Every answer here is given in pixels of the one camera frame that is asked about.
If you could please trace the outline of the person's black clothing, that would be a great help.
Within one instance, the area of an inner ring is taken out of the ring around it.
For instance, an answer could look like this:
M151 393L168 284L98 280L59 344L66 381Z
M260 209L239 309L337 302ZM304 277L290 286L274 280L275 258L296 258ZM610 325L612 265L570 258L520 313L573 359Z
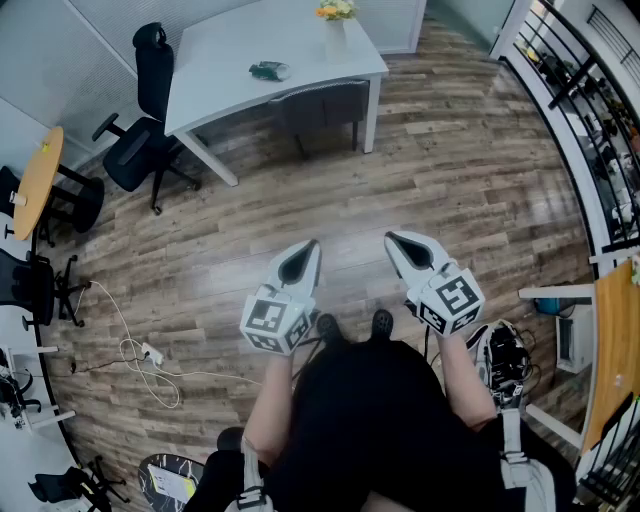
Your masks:
M452 411L442 369L402 341L347 341L292 376L287 443L257 456L276 512L361 512L374 496L410 512L524 512L507 488L504 421L476 432Z

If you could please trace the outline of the black equipment clutter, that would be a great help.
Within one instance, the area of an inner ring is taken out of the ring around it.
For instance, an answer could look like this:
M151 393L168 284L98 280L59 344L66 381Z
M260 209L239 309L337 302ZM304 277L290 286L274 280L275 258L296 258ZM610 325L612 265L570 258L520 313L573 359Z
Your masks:
M0 349L0 416L8 410L14 427L22 430L27 427L26 413L29 407L42 412L42 403L38 399L27 399L25 393L34 383L29 369L15 371L6 351Z

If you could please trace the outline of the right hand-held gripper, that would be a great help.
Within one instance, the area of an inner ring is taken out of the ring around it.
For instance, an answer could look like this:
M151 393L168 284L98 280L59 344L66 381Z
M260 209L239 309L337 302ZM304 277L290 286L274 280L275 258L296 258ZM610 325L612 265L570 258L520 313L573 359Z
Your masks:
M469 269L439 242L412 231L388 231L384 247L407 287L404 305L439 336L451 336L480 315L485 297Z

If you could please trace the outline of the green tissue pack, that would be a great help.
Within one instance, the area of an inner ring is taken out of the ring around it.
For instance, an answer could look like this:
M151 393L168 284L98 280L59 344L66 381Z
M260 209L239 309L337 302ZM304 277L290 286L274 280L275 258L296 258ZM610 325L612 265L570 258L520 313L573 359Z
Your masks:
M290 67L276 61L260 61L252 64L249 73L253 78L270 82L283 82L291 76Z

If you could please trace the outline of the white vase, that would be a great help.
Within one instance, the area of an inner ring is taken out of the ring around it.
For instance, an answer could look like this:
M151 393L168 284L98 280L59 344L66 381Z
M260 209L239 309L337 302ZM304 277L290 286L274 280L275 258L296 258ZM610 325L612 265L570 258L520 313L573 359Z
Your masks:
M326 29L325 49L327 60L331 63L341 62L347 53L347 38L343 20L324 22Z

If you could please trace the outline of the round wooden table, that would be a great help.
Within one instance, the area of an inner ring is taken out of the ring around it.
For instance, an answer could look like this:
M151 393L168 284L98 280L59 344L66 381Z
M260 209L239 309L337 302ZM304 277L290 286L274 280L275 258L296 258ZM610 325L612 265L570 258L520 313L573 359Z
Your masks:
M50 144L49 151L41 151L43 142ZM50 217L70 223L78 233L87 232L95 224L104 202L104 183L100 178L85 177L63 165L63 147L64 130L56 126L32 154L17 191L27 198L27 203L25 206L15 205L13 236L16 240L26 240L34 232L46 209ZM58 174L80 184L80 192L73 194L55 186ZM47 208L51 197L71 203L73 211L67 213Z

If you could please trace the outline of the white black equipment pack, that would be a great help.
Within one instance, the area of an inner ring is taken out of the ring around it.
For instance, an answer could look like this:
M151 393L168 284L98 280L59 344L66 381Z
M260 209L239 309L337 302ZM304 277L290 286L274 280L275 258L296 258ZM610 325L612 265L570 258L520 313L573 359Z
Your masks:
M532 373L530 355L516 328L499 319L479 327L467 340L475 368L498 412L519 409Z

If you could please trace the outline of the wooden desk with white legs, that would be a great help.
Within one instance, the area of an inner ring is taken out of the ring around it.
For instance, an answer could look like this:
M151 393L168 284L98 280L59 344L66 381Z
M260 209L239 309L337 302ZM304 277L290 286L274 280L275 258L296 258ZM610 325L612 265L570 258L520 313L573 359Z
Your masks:
M631 257L591 284L522 288L522 299L589 299L593 314L593 361L589 399L581 432L539 407L526 412L586 454L601 439L604 424L625 398L640 395L640 287L631 282Z

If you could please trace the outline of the black marble stool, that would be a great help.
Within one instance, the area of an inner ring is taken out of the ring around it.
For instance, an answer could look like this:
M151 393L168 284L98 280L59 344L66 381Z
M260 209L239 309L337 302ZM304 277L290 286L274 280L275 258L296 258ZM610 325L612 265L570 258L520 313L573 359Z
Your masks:
M173 498L161 495L154 490L151 476L147 469L149 464L164 468L173 473L191 478L194 483L199 484L204 466L189 458L174 454L154 454L146 457L139 465L138 479L140 489L152 507L154 512L183 512L186 504L180 503Z

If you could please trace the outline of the person's left forearm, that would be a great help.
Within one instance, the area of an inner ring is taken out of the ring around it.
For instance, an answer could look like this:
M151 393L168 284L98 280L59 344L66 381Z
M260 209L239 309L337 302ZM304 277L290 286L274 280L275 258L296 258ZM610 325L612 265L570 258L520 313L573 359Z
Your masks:
M271 355L262 387L244 429L244 438L258 459L271 466L289 436L293 393L293 358Z

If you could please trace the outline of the yellow white paper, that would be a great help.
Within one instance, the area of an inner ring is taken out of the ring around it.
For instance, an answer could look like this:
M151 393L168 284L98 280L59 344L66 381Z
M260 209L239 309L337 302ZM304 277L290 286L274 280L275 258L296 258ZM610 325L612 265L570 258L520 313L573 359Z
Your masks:
M149 464L147 466L154 490L164 496L186 504L196 491L196 484L191 478Z

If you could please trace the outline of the yellow orange flower bouquet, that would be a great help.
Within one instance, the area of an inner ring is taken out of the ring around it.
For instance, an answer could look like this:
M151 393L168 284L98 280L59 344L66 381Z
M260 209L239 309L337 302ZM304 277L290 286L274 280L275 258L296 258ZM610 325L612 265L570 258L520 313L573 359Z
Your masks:
M320 0L315 15L327 21L344 21L353 19L357 7L353 0Z

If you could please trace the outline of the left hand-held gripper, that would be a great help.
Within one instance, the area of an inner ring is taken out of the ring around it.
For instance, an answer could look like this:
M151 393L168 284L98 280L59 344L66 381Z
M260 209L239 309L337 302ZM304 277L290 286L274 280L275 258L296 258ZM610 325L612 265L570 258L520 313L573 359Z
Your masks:
M290 356L319 316L314 292L321 267L316 239L290 246L269 264L268 274L246 299L240 331L257 350Z

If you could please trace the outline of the person's left black shoe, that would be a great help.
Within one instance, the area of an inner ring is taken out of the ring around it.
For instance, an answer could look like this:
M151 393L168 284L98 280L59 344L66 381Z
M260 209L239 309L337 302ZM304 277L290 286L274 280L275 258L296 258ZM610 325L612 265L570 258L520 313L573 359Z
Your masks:
M346 342L335 317L322 314L316 322L318 336L327 346L338 346Z

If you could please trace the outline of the white side desk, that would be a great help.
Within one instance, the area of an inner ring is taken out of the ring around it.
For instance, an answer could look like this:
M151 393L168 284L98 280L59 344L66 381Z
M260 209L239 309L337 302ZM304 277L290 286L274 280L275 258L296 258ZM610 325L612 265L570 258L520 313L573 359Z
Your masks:
M27 372L34 383L26 392L28 398L42 403L42 411L33 407L28 411L32 421L54 416L51 399L46 388L36 337L32 329L23 329L21 319L31 317L25 310L14 306L0 306L0 348L5 346L20 352L15 357L16 380L24 384ZM37 474L63 474L75 465L58 423L51 423L33 431L17 429L10 413L0 416L0 512L44 512L48 505L40 502L29 484Z

